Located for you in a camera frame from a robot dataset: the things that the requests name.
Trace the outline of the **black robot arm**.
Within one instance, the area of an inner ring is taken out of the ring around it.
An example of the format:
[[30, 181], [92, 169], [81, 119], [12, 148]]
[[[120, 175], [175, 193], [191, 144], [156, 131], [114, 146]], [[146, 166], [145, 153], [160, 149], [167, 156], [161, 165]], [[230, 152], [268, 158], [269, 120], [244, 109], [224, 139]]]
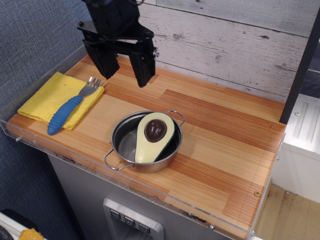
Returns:
[[86, 0], [90, 21], [80, 21], [87, 54], [106, 79], [120, 68], [117, 56], [129, 57], [138, 86], [143, 88], [156, 72], [154, 33], [139, 23], [135, 0]]

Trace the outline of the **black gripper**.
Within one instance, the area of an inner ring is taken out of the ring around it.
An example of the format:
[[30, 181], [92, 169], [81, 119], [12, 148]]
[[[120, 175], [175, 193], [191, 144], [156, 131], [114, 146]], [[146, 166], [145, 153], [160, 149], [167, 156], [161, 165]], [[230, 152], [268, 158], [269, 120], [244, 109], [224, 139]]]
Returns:
[[104, 43], [116, 45], [121, 40], [135, 40], [141, 50], [129, 55], [138, 86], [143, 88], [155, 75], [159, 56], [152, 38], [154, 33], [139, 23], [142, 0], [85, 0], [91, 21], [80, 21], [77, 28], [84, 36], [85, 49], [106, 79], [120, 68], [118, 54]]

